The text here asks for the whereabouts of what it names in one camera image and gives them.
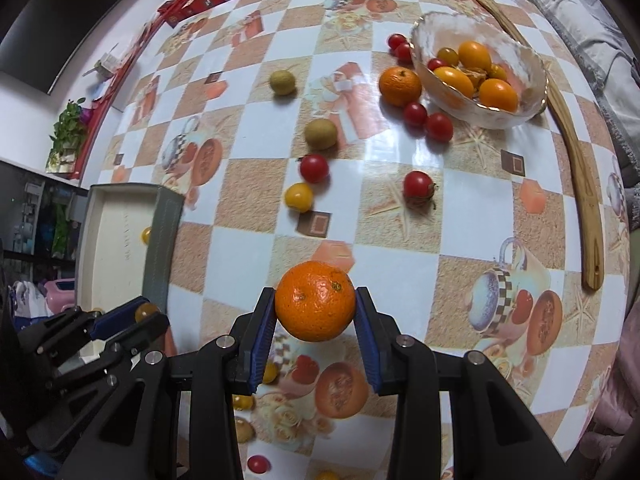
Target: table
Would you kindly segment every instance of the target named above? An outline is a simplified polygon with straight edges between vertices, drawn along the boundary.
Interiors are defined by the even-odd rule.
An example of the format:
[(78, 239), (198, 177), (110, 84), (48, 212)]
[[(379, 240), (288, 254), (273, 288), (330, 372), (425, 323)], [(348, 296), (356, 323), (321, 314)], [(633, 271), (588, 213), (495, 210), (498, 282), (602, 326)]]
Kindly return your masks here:
[[(185, 194), (168, 298), (179, 351), (226, 333), (289, 267), (326, 261), (368, 286), (402, 332), (457, 355), (483, 350), (569, 456), (620, 338), (628, 280), (622, 185), (604, 120), (566, 47), (532, 4), (497, 1), (571, 110), (600, 200), (602, 289), (580, 287), (569, 161), (548, 111), (507, 131), (456, 121), (454, 139), (440, 146), (379, 103), (378, 75), (396, 63), (386, 38), (409, 34), (430, 10), (493, 22), (472, 0), (235, 0), (154, 38), (148, 48), (158, 54), (100, 174), (101, 182), (156, 182)], [(273, 98), (268, 78), (280, 69), (296, 76), (293, 98)], [(281, 197), (300, 181), (302, 130), (313, 118), (336, 124), (339, 149), (330, 182), (315, 186), (316, 213), (300, 217)], [(405, 206), (401, 184), (414, 168), (437, 183), (435, 208)], [(278, 384), (261, 386), (254, 408), (238, 412), (257, 432), (241, 446), (242, 463), (267, 456), (272, 469), (261, 478), (312, 479), (324, 469), (386, 478), (394, 400), (363, 396), (357, 414), (328, 418), (314, 384), (303, 387), (292, 374), (306, 355), (348, 384), (345, 396), (357, 396), (353, 327), (321, 345), (278, 330), (272, 352)], [(444, 469), (452, 463), (446, 396), (442, 413)]]

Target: yellow cherry tomato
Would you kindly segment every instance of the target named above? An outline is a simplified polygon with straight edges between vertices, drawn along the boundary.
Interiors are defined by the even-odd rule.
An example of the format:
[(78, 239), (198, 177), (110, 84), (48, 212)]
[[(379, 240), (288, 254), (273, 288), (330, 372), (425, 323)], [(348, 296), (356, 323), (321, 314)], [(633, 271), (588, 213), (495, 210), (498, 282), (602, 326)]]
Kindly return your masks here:
[(500, 108), (508, 112), (518, 109), (518, 94), (505, 81), (499, 79), (487, 79), (478, 90), (480, 104), (492, 108)]
[(485, 72), (491, 70), (491, 55), (487, 48), (476, 41), (464, 41), (458, 47), (460, 63), (466, 68), (481, 68)]
[(503, 81), (507, 81), (507, 71), (495, 63), (491, 65), (491, 70), (489, 70), (487, 75), (492, 79), (502, 79)]
[(340, 477), (333, 471), (322, 471), (314, 480), (340, 480)]
[(142, 234), (140, 235), (140, 238), (142, 238), (142, 243), (145, 245), (149, 245), (150, 236), (151, 236), (151, 227), (147, 227), (145, 228), (144, 231), (142, 231)]
[(449, 48), (448, 46), (443, 46), (437, 53), (436, 57), (438, 59), (443, 60), (449, 66), (457, 67), (460, 62), (460, 58), (458, 57), (458, 53)]
[(268, 361), (267, 365), (264, 367), (264, 375), (262, 376), (262, 384), (273, 383), (278, 376), (278, 367), (273, 363), (273, 361)]
[(474, 89), (474, 84), (471, 82), (471, 79), (457, 68), (441, 66), (434, 70), (433, 73), (469, 99), (474, 96), (476, 90)]
[(234, 395), (232, 400), (236, 410), (250, 410), (254, 406), (254, 396)]
[(301, 213), (309, 211), (313, 202), (314, 192), (311, 191), (309, 184), (305, 182), (294, 184), (284, 193), (284, 203), (288, 207), (297, 209)]
[(136, 313), (134, 314), (136, 323), (139, 323), (145, 319), (145, 317), (149, 317), (156, 312), (160, 312), (160, 309), (153, 303), (143, 303), (136, 309)]

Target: gray fabric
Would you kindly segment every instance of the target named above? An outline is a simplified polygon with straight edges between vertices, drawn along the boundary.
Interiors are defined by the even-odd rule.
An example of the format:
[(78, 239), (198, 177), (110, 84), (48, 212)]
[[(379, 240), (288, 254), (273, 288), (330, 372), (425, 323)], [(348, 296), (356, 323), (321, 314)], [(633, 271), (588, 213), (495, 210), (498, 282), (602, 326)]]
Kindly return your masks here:
[(609, 127), (628, 199), (630, 229), (640, 226), (640, 88), (634, 60), (581, 0), (530, 0), (551, 23), (593, 91)]

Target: tangerine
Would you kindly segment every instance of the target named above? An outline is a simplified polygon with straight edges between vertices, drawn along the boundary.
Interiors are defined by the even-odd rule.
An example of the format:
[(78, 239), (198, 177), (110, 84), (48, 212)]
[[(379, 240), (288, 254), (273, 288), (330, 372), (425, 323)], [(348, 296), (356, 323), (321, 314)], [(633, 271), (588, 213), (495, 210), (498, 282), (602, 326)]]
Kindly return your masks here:
[(420, 99), (422, 83), (418, 75), (402, 66), (387, 68), (378, 80), (383, 99), (393, 106), (405, 107)]
[(491, 55), (487, 48), (477, 41), (463, 41), (458, 47), (460, 63), (466, 68), (481, 68), (485, 72), (491, 70)]
[(275, 295), (276, 316), (302, 341), (329, 341), (353, 319), (356, 295), (346, 272), (322, 262), (291, 267)]
[(433, 71), (433, 73), (449, 86), (453, 86), (462, 95), (471, 99), (474, 96), (474, 84), (469, 76), (450, 66), (441, 66)]
[(491, 108), (500, 108), (507, 112), (518, 109), (518, 94), (511, 85), (500, 79), (487, 79), (478, 90), (480, 104)]

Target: brown square print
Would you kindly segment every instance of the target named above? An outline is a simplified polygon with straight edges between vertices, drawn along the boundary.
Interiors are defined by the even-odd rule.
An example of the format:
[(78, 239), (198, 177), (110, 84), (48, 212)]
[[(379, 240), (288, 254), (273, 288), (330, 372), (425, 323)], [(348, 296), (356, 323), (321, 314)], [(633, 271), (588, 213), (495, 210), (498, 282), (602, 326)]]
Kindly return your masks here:
[(217, 32), (222, 27), (223, 23), (226, 22), (226, 19), (229, 17), (229, 12), (225, 12), (224, 14), (219, 14), (218, 16), (214, 16), (213, 18), (209, 18), (207, 23), (204, 24), (198, 31), (197, 38), (202, 36), (206, 36), (207, 34), (211, 34), (212, 32)]
[(273, 233), (286, 167), (285, 158), (230, 159), (215, 225)]
[(514, 7), (510, 5), (498, 4), (500, 10), (504, 13), (510, 22), (516, 25), (526, 25), (527, 27), (536, 27), (529, 15), (520, 7)]
[(229, 106), (204, 112), (200, 117), (198, 130), (210, 132), (222, 143), (222, 158), (229, 158), (243, 110), (243, 105)]
[(171, 283), (191, 292), (202, 293), (209, 258), (211, 229), (210, 225), (192, 222), (180, 224), (171, 263)]
[(204, 299), (200, 317), (200, 346), (206, 345), (221, 335), (228, 334), (236, 317), (246, 314), (234, 306), (219, 301)]
[(355, 34), (342, 34), (335, 30), (329, 23), (320, 28), (318, 42), (314, 54), (327, 52), (348, 52), (356, 50), (371, 50), (373, 43), (373, 30), (361, 30)]
[(392, 162), (365, 165), (356, 243), (437, 254), (442, 227), (442, 171), (427, 170), (438, 183), (433, 198), (425, 204), (409, 205), (402, 196), (402, 181), (411, 166)]
[(231, 51), (229, 58), (226, 60), (225, 72), (242, 68), (243, 66), (262, 63), (272, 39), (273, 34), (265, 34), (240, 43)]
[(536, 415), (538, 424), (545, 430), (546, 436), (553, 438), (562, 423), (566, 410), (556, 410), (554, 412), (539, 413)]
[(574, 400), (571, 402), (572, 406), (590, 404), (595, 407), (600, 400), (605, 384), (607, 384), (609, 369), (613, 364), (617, 351), (618, 343), (593, 345), (591, 347), (582, 379), (578, 384), (578, 389), (575, 391)]
[(513, 186), (513, 234), (549, 269), (564, 269), (564, 199), (558, 193), (542, 190), (545, 209), (527, 213), (520, 197), (522, 184)]
[(181, 44), (180, 47), (178, 47), (178, 50), (176, 50), (173, 54), (171, 54), (170, 56), (164, 56), (164, 59), (161, 61), (160, 65), (156, 70), (169, 68), (170, 66), (174, 66), (180, 63), (182, 56), (184, 56), (184, 54), (187, 52), (187, 49), (189, 48), (190, 44), (191, 44), (191, 41), (188, 41), (187, 43), (183, 43)]
[(278, 59), (261, 64), (258, 75), (255, 78), (254, 87), (249, 94), (250, 103), (258, 101), (270, 101), (273, 99), (273, 90), (269, 86), (269, 78), (276, 70), (287, 70), (296, 78), (296, 91), (301, 94), (306, 86), (306, 79), (311, 67), (311, 56), (292, 57), (290, 59)]
[(510, 180), (511, 174), (503, 170), (500, 155), (500, 150), (506, 147), (504, 131), (478, 128), (451, 119), (453, 139), (444, 152), (445, 168)]
[(611, 135), (609, 134), (607, 123), (600, 114), (596, 103), (579, 95), (575, 98), (582, 112), (584, 123), (587, 125), (591, 142), (613, 151), (613, 143), (611, 142)]
[(338, 475), (338, 478), (348, 478), (349, 480), (373, 480), (377, 472), (373, 469), (348, 467), (312, 458), (306, 468), (304, 480), (316, 480), (318, 475), (323, 471), (331, 471)]
[(196, 56), (188, 59), (187, 61), (178, 63), (178, 65), (174, 69), (174, 74), (171, 76), (171, 79), (169, 79), (169, 83), (167, 84), (165, 90), (170, 90), (171, 88), (186, 85), (190, 81), (191, 76), (198, 67), (201, 59), (202, 56)]
[(319, 246), (319, 239), (276, 236), (269, 263), (267, 286), (278, 286), (285, 272), (297, 264), (310, 260)]
[(295, 7), (287, 9), (280, 20), (278, 30), (290, 28), (314, 27), (322, 23), (324, 8), (322, 6)]
[(146, 86), (149, 83), (151, 83), (151, 80), (153, 79), (154, 75), (155, 74), (145, 75), (142, 79), (140, 79), (140, 81), (136, 83), (136, 87), (133, 89), (133, 92), (131, 93), (131, 95), (129, 96), (129, 99), (127, 100), (127, 105), (130, 105), (133, 101), (136, 100), (136, 97), (138, 96), (140, 91), (143, 88), (146, 88)]
[(175, 109), (174, 119), (199, 114), (204, 110), (208, 100), (204, 88), (205, 80), (206, 78), (198, 79), (185, 86), (184, 93)]
[(117, 166), (117, 164), (115, 163), (115, 159), (116, 155), (120, 153), (123, 140), (124, 134), (114, 135), (113, 137), (111, 137), (109, 147), (107, 148), (107, 153), (106, 155), (104, 155), (104, 162), (102, 163), (103, 170), (112, 170), (114, 166)]
[(289, 8), (292, 0), (262, 0), (258, 10), (261, 15), (271, 14), (272, 12), (281, 12)]
[(156, 163), (168, 127), (169, 123), (161, 123), (146, 129), (134, 166), (148, 166)]
[(542, 62), (545, 65), (546, 70), (556, 82), (558, 88), (563, 92), (573, 92), (571, 85), (569, 85), (569, 82), (564, 75), (562, 67), (558, 63), (558, 60), (555, 57), (548, 56), (547, 54), (539, 54), (539, 56), (542, 58)]
[(580, 272), (564, 273), (562, 292), (562, 326), (554, 346), (588, 345), (593, 341), (600, 314), (602, 290), (582, 288)]
[(571, 164), (569, 153), (567, 153), (564, 139), (560, 135), (552, 135), (556, 147), (556, 157), (558, 158), (558, 168), (560, 169), (560, 182), (562, 183), (562, 194), (574, 196), (574, 183), (571, 178)]
[(469, 323), (466, 303), (476, 280), (494, 266), (494, 262), (440, 255), (425, 344), (460, 349), (476, 346), (481, 335)]

